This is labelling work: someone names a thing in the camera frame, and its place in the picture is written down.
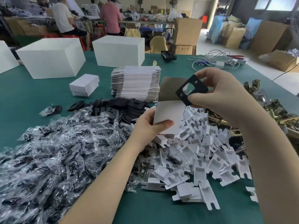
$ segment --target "red stool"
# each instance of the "red stool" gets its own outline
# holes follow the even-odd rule
[[[81,42],[81,46],[82,46],[82,49],[83,49],[83,51],[85,51],[85,50],[86,50],[86,48],[85,48],[85,46],[84,46],[84,43],[83,43],[83,41],[82,41],[82,38],[81,38],[81,37],[79,37],[79,36],[76,36],[76,35],[62,35],[62,37],[77,37],[77,38],[79,38],[79,39],[80,39],[80,42]]]
[[[107,34],[106,34],[106,30],[105,30],[105,26],[104,26],[103,24],[98,24],[97,27],[103,29],[103,34],[101,34],[102,37],[105,36],[105,35],[107,35]]]
[[[49,33],[47,35],[42,35],[42,38],[59,38],[60,36],[57,33]]]
[[[207,15],[202,16],[202,22],[207,23]]]

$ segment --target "person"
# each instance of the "person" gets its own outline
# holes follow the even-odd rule
[[[97,4],[95,4],[95,0],[90,0],[91,5],[90,5],[90,13],[91,16],[100,16],[100,9]]]
[[[119,36],[118,21],[122,21],[121,13],[118,7],[114,4],[117,0],[107,0],[101,8],[100,18],[106,20],[106,33],[108,35]]]
[[[63,35],[85,37],[86,50],[90,51],[90,35],[87,31],[77,29],[66,0],[58,0],[58,3],[53,6],[52,11],[60,33]]]
[[[299,157],[284,132],[228,72],[204,68],[196,73],[213,90],[188,96],[240,129],[264,222],[293,224],[299,220]],[[152,125],[155,109],[139,117],[125,145],[66,213],[60,224],[111,224],[138,154],[170,120]]]

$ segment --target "concrete floor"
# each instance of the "concrete floor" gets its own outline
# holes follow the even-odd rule
[[[227,49],[223,45],[211,44],[210,41],[206,41],[207,31],[207,29],[201,30],[196,48],[197,55],[207,54],[213,49],[219,49],[221,51],[229,50],[231,55],[243,55],[246,58],[249,58],[246,63],[271,80],[275,79],[277,76],[283,73],[283,71],[272,68],[266,63],[259,60],[256,54],[252,53],[250,50]],[[299,72],[288,72],[277,78],[275,82],[292,94],[297,95],[299,93]]]

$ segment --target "clothing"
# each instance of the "clothing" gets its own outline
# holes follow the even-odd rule
[[[121,34],[120,34],[120,33],[114,34],[114,33],[108,33],[108,32],[107,32],[107,35],[120,36]]]
[[[62,34],[63,34],[63,35],[76,35],[76,36],[78,36],[78,37],[84,37],[84,36],[87,35],[87,32],[75,28],[74,30],[67,31],[67,32],[64,32],[64,33],[62,33]]]
[[[57,27],[61,33],[74,30],[68,19],[72,18],[72,14],[65,4],[58,2],[53,6],[52,11]]]
[[[101,19],[106,20],[107,33],[118,34],[120,32],[118,19],[121,19],[121,13],[114,3],[107,2],[102,6]]]
[[[91,4],[90,5],[90,14],[91,14],[91,16],[99,16],[99,13],[100,13],[100,9],[99,9],[98,5]]]

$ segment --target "small white box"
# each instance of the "small white box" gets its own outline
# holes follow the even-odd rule
[[[141,66],[144,61],[144,38],[104,36],[92,42],[99,66]]]
[[[17,54],[34,79],[75,77],[85,62],[79,38],[43,38]]]
[[[185,78],[164,77],[161,82],[154,125],[164,120],[172,120],[174,125],[160,134],[177,134],[185,110],[185,104],[176,91],[187,81]]]
[[[84,74],[70,83],[70,89],[74,96],[89,97],[99,86],[99,76]]]
[[[0,74],[17,66],[19,63],[5,41],[0,41]]]

